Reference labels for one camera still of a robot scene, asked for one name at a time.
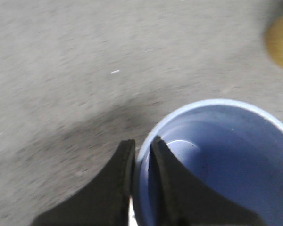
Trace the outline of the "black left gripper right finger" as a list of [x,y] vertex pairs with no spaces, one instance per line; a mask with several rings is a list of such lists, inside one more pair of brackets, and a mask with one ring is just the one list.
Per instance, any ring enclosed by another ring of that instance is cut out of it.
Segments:
[[158,182],[158,226],[262,226],[263,219],[200,181],[156,136],[150,145]]

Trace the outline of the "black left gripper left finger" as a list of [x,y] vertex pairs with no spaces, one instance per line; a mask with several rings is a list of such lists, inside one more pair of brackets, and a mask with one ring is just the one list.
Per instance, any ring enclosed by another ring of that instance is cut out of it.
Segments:
[[135,141],[121,141],[115,153],[85,187],[37,216],[36,226],[127,226]]

